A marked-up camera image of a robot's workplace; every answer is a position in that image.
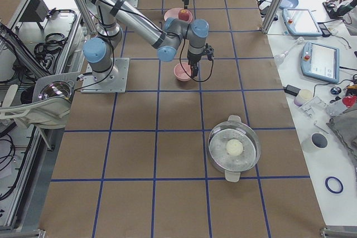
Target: white cup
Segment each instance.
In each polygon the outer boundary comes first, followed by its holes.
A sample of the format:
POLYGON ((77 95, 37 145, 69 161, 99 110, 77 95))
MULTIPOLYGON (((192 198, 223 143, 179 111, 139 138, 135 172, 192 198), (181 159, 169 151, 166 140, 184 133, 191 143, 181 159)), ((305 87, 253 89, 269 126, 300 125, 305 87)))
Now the white cup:
POLYGON ((304 103, 307 103, 309 100, 311 100, 313 97, 313 94, 311 91, 307 90, 307 89, 301 89, 299 91, 299 93, 297 94, 297 96, 294 99, 294 103, 297 106, 301 106, 304 103))
POLYGON ((325 149, 328 145, 327 138, 320 132, 313 133, 301 143, 304 152, 313 153, 325 149))

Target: tablet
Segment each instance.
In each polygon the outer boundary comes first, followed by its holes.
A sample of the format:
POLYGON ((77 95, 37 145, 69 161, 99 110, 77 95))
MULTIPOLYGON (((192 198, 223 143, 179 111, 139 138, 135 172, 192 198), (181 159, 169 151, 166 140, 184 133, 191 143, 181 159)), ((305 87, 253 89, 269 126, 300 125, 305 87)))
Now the tablet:
POLYGON ((336 84, 339 82, 340 50, 314 42, 307 42, 301 54, 303 75, 336 84))
POLYGON ((293 36, 322 36, 322 31, 308 9, 284 8, 283 20, 293 36))

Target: pot handle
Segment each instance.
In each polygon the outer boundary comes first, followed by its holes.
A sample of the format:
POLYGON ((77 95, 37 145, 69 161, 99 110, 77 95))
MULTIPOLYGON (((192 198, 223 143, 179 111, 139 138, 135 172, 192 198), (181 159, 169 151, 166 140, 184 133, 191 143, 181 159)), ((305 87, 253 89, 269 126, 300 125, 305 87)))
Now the pot handle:
POLYGON ((224 177, 229 182, 238 182, 240 178, 240 172, 232 172, 232 171, 225 170, 224 177))
POLYGON ((230 115, 228 117, 228 121, 242 122, 240 116, 238 116, 238 115, 230 115))

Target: blue joint cap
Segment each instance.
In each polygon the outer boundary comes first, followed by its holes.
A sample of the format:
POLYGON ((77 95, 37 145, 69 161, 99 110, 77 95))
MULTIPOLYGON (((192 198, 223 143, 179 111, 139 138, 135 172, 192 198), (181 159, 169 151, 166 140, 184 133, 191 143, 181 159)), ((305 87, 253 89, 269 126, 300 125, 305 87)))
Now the blue joint cap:
POLYGON ((167 29, 170 27, 172 21, 174 20, 175 18, 172 18, 172 17, 169 17, 167 18, 165 24, 163 25, 163 30, 166 32, 167 29))
POLYGON ((160 61, 172 61, 177 50, 174 47, 164 46, 157 50, 157 57, 160 61))
POLYGON ((99 37, 93 37, 83 45, 83 53, 87 61, 95 64, 107 53, 107 44, 99 37))
POLYGON ((191 29, 192 32, 201 38, 206 38, 208 37, 208 30, 210 26, 208 22, 202 19, 194 20, 193 23, 191 24, 191 29))

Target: blue ring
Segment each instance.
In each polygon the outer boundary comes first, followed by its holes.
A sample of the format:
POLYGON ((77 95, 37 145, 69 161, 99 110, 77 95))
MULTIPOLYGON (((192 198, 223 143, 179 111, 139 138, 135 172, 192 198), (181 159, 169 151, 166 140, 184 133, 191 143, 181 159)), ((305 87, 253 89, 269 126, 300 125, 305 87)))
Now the blue ring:
POLYGON ((328 178, 325 180, 325 186, 326 186, 326 188, 329 190, 329 192, 335 193, 335 194, 337 194, 337 195, 338 195, 339 193, 341 193, 341 192, 344 190, 344 185, 343 185, 342 182, 341 182, 338 178, 336 178, 336 177, 328 177, 328 178), (330 181, 330 179, 334 179, 335 181, 337 181, 337 182, 340 184, 341 189, 340 189, 339 191, 334 191, 333 189, 330 188, 330 186, 329 186, 329 181, 330 181))

